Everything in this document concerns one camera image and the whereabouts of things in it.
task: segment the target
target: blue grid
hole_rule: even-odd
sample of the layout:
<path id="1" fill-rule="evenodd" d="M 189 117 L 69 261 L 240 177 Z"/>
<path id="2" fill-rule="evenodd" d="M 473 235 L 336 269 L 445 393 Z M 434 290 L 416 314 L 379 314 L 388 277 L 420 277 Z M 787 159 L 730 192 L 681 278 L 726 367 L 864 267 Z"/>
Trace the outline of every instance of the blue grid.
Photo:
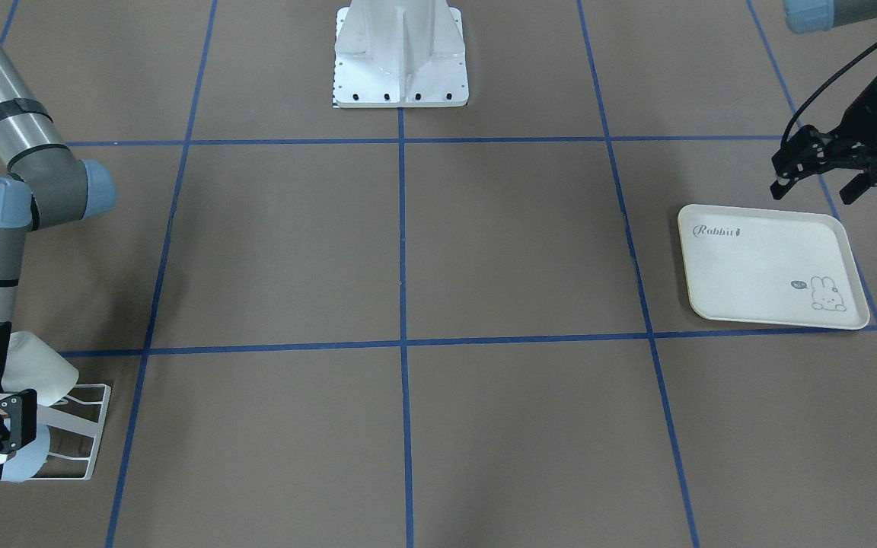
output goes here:
<path id="1" fill-rule="evenodd" d="M 779 63 L 773 51 L 770 48 L 769 40 L 765 34 L 762 24 L 753 6 L 752 0 L 745 0 L 748 6 L 749 14 L 756 25 L 757 31 L 767 55 L 772 63 L 773 71 L 777 74 L 780 81 L 780 87 L 783 89 L 784 97 L 786 97 L 790 110 L 794 111 L 794 101 L 790 96 L 789 89 L 786 86 L 786 80 L 783 79 L 783 73 L 780 72 Z M 397 138 L 391 139 L 192 139 L 195 118 L 198 111 L 199 92 L 202 87 L 202 80 L 205 75 L 206 62 L 208 62 L 210 44 L 212 44 L 212 29 L 215 26 L 215 14 L 217 10 L 218 0 L 212 0 L 209 9 L 208 27 L 206 28 L 205 41 L 202 49 L 201 63 L 195 82 L 195 89 L 192 94 L 192 103 L 189 111 L 188 126 L 184 139 L 178 140 L 120 140 L 119 142 L 70 142 L 71 146 L 77 147 L 93 147 L 93 146 L 180 146 L 181 159 L 178 166 L 177 179 L 174 185 L 173 199 L 171 199 L 171 210 L 168 214 L 166 230 L 164 230 L 164 243 L 161 248 L 161 261 L 158 269 L 158 277 L 155 285 L 155 292 L 151 302 L 151 316 L 145 334 L 144 346 L 140 349 L 122 349 L 122 350 L 101 350 L 101 351 L 71 351 L 63 352 L 63 356 L 67 358 L 96 358 L 96 357 L 140 357 L 139 374 L 137 374 L 135 395 L 133 395 L 131 416 L 129 416 L 128 432 L 124 444 L 124 452 L 120 467 L 120 474 L 115 490 L 113 507 L 111 510 L 110 521 L 107 532 L 107 548 L 111 548 L 114 544 L 114 538 L 117 530 L 117 522 L 120 513 L 120 505 L 124 492 L 126 481 L 126 472 L 128 472 L 129 458 L 131 457 L 131 448 L 133 441 L 133 433 L 136 429 L 137 416 L 139 415 L 140 401 L 142 401 L 142 390 L 144 385 L 147 363 L 151 356 L 167 356 L 167 355 L 191 355 L 191 354 L 224 354 L 224 353 L 240 353 L 240 352 L 287 352 L 287 351 L 314 351 L 314 350 L 339 350 L 339 349 L 359 349 L 359 348 L 399 348 L 400 350 L 400 375 L 401 387 L 403 388 L 403 443 L 404 443 L 404 481 L 405 481 L 405 526 L 407 526 L 407 546 L 412 548 L 414 545 L 414 510 L 413 510 L 413 490 L 412 490 L 412 445 L 411 445 L 411 415 L 410 415 L 410 385 L 408 385 L 408 353 L 410 347 L 422 346 L 494 346 L 494 344 L 530 344 L 530 343 L 574 343 L 575 341 L 607 341 L 607 340 L 647 340 L 649 343 L 653 365 L 655 368 L 655 378 L 657 378 L 659 392 L 662 399 L 662 410 L 665 414 L 665 425 L 667 426 L 669 441 L 671 442 L 672 454 L 675 461 L 676 472 L 678 472 L 679 488 L 682 493 L 683 503 L 685 505 L 686 518 L 689 524 L 689 531 L 694 548 L 699 548 L 699 534 L 697 534 L 696 520 L 692 510 L 692 504 L 689 499 L 689 493 L 686 484 L 685 471 L 682 464 L 682 456 L 678 447 L 678 438 L 676 438 L 674 424 L 671 415 L 671 405 L 669 405 L 668 389 L 665 387 L 664 375 L 662 375 L 662 366 L 658 352 L 658 340 L 660 339 L 695 339 L 695 337 L 731 337 L 731 336 L 794 336 L 794 334 L 805 333 L 839 333 L 837 330 L 814 329 L 814 327 L 773 327 L 767 329 L 742 329 L 742 330 L 690 330 L 690 332 L 655 332 L 652 327 L 651 316 L 648 309 L 648 303 L 645 298 L 645 290 L 643 285 L 643 277 L 638 265 L 636 248 L 634 247 L 633 236 L 631 236 L 631 228 L 629 221 L 629 212 L 624 204 L 623 191 L 620 188 L 620 176 L 618 173 L 618 163 L 614 151 L 615 142 L 713 142 L 713 140 L 776 140 L 780 139 L 779 135 L 612 135 L 607 123 L 607 116 L 604 108 L 604 100 L 601 93 L 600 79 L 598 70 L 595 67 L 594 52 L 591 47 L 591 37 L 588 33 L 588 25 L 585 22 L 584 6 L 582 0 L 576 0 L 582 35 L 584 35 L 585 51 L 587 51 L 588 66 L 591 69 L 592 80 L 595 85 L 595 96 L 598 100 L 598 114 L 601 120 L 601 128 L 603 135 L 554 135 L 554 136 L 500 136 L 500 138 L 449 138 L 449 139 L 418 139 L 407 138 L 404 135 L 404 113 L 399 109 L 397 111 Z M 6 40 L 11 22 L 14 20 L 15 12 L 18 9 L 18 0 L 13 0 L 7 20 L 3 27 L 0 42 Z M 407 223 L 405 223 L 405 145 L 414 143 L 414 145 L 428 145 L 435 143 L 478 143 L 478 142 L 598 142 L 604 143 L 611 164 L 614 183 L 618 194 L 620 211 L 624 218 L 624 235 L 626 235 L 627 246 L 630 250 L 631 259 L 636 270 L 636 283 L 638 285 L 638 298 L 641 311 L 645 320 L 645 332 L 638 333 L 594 333 L 594 334 L 570 334 L 569 336 L 499 336 L 499 337 L 458 337 L 458 339 L 408 339 L 407 329 Z M 178 196 L 180 196 L 182 183 L 184 181 L 185 167 L 187 164 L 188 153 L 192 146 L 234 146 L 234 145 L 397 145 L 399 147 L 399 194 L 400 194 L 400 338 L 393 340 L 376 340 L 376 341 L 342 341 L 342 342 L 320 342 L 320 343 L 289 343 L 289 344 L 263 344 L 263 346 L 204 346 L 204 347 L 175 347 L 175 348 L 154 348 L 152 341 L 154 330 L 157 323 L 158 308 L 161 299 L 161 288 L 164 284 L 164 272 L 167 268 L 167 257 L 171 249 L 171 229 L 174 224 L 174 215 L 177 212 Z M 821 188 L 824 190 L 825 198 L 828 201 L 831 214 L 835 218 L 839 218 L 838 211 L 835 208 L 831 192 L 828 191 L 824 178 L 821 178 Z M 871 308 L 876 325 L 866 327 L 866 332 L 877 332 L 877 306 L 868 288 L 866 279 L 862 272 L 862 284 L 869 306 Z"/>

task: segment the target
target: black cable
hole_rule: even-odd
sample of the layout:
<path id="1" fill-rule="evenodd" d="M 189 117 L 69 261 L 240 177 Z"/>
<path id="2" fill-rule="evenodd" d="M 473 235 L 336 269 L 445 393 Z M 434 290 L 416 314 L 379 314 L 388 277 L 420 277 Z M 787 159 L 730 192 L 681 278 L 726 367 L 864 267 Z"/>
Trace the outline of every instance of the black cable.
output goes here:
<path id="1" fill-rule="evenodd" d="M 821 87 L 819 87 L 818 90 L 814 92 L 814 94 L 811 94 L 811 97 L 808 97 L 808 100 L 804 101 L 804 104 L 802 104 L 801 107 L 797 109 L 797 112 L 794 112 L 793 117 L 790 118 L 790 122 L 787 123 L 787 128 L 783 130 L 783 136 L 782 138 L 780 138 L 780 148 L 783 148 L 787 145 L 787 138 L 790 137 L 790 131 L 794 128 L 794 124 L 797 123 L 797 120 L 800 119 L 801 114 L 804 113 L 804 109 L 810 107 L 811 103 L 814 103 L 814 101 L 817 100 L 819 94 L 824 93 L 824 90 L 828 89 L 831 84 L 838 80 L 838 78 L 841 78 L 843 73 L 848 72 L 852 69 L 853 66 L 857 65 L 857 63 L 862 62 L 862 59 L 870 56 L 871 53 L 875 51 L 875 49 L 877 49 L 877 42 L 874 42 L 874 44 L 866 49 L 866 51 L 861 52 L 859 56 L 857 56 L 855 59 L 850 60 L 848 65 L 841 67 L 841 70 L 839 70 L 839 72 L 835 72 L 834 76 L 828 78 L 828 80 L 824 84 L 821 84 Z"/>

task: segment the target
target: cartoon bunny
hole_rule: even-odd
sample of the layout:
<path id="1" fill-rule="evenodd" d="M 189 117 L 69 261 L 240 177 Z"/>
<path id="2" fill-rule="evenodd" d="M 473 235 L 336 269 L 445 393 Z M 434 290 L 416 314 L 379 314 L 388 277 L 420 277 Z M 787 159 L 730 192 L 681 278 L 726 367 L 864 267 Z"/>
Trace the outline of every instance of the cartoon bunny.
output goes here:
<path id="1" fill-rule="evenodd" d="M 831 310 L 844 312 L 845 301 L 842 298 L 838 287 L 835 287 L 834 280 L 828 277 L 819 278 L 815 276 L 811 278 L 811 308 L 815 310 Z"/>

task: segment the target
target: white tray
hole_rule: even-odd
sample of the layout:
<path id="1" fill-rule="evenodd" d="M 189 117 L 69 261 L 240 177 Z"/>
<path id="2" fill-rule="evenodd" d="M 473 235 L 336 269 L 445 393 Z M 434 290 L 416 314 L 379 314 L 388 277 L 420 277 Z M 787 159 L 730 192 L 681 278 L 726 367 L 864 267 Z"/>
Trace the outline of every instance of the white tray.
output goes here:
<path id="1" fill-rule="evenodd" d="M 832 216 L 693 204 L 678 224 L 689 302 L 703 318 L 868 325 L 852 247 Z"/>

